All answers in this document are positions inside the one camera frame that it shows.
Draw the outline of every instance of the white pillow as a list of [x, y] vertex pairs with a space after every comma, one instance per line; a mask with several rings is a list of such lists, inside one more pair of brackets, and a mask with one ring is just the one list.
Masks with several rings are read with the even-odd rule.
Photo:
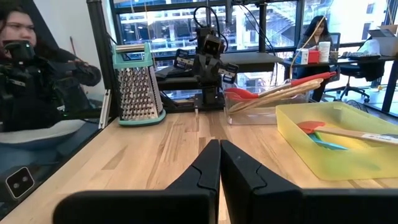
[[82, 120], [60, 121], [51, 128], [0, 133], [0, 143], [18, 144], [50, 139], [77, 132], [85, 124]]

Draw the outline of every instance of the spatula handle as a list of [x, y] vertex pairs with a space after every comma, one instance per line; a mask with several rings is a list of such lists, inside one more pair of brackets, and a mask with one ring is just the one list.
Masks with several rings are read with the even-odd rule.
[[355, 138], [360, 140], [368, 140], [385, 144], [392, 144], [398, 146], [398, 139], [390, 136], [385, 136], [381, 134], [365, 133], [362, 131], [351, 131], [340, 128], [330, 128], [330, 127], [317, 127], [314, 131], [326, 133], [326, 134], [336, 134], [339, 136]]

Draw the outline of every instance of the red spatula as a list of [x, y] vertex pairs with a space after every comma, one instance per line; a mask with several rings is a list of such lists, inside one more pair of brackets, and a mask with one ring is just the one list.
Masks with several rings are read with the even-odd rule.
[[258, 94], [251, 93], [250, 91], [243, 90], [241, 88], [228, 88], [225, 90], [225, 92], [233, 92], [233, 93], [239, 95], [242, 99], [258, 99], [258, 98], [261, 98], [263, 96], [266, 96], [268, 94], [274, 93], [279, 90], [284, 90], [286, 88], [294, 87], [294, 86], [306, 83], [308, 81], [311, 81], [311, 80], [314, 80], [317, 78], [327, 79], [327, 78], [332, 77], [333, 75], [336, 75], [336, 72], [325, 72], [325, 73], [321, 73], [318, 75], [312, 75], [310, 77], [300, 78], [298, 80], [293, 80], [290, 83], [286, 83], [286, 84], [277, 86], [275, 88], [263, 91], [262, 93], [258, 93]]
[[394, 138], [392, 136], [386, 136], [383, 134], [365, 133], [362, 131], [352, 131], [341, 128], [325, 127], [325, 122], [321, 121], [304, 121], [297, 124], [297, 126], [301, 130], [303, 130], [306, 134], [313, 134], [315, 132], [335, 134], [349, 138], [374, 141], [378, 143], [392, 144], [398, 146], [398, 138]]

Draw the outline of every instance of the white wall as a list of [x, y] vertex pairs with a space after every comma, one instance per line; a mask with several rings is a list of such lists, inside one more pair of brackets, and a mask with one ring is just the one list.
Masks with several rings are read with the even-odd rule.
[[[59, 47], [73, 52], [70, 37], [73, 39], [76, 56], [100, 68], [100, 61], [94, 42], [87, 3], [84, 0], [34, 0]], [[115, 31], [109, 1], [103, 0], [103, 11], [108, 32], [115, 39]], [[90, 95], [103, 95], [101, 81], [94, 87], [86, 87]]]

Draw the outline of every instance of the teal grater base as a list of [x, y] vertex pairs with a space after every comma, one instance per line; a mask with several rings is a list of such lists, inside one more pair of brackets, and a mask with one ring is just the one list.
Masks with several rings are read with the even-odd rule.
[[164, 118], [166, 117], [166, 111], [162, 110], [160, 112], [158, 118], [153, 118], [153, 119], [146, 119], [142, 121], [123, 121], [119, 120], [119, 125], [122, 127], [141, 127], [141, 126], [150, 126], [150, 125], [155, 125], [161, 123]]

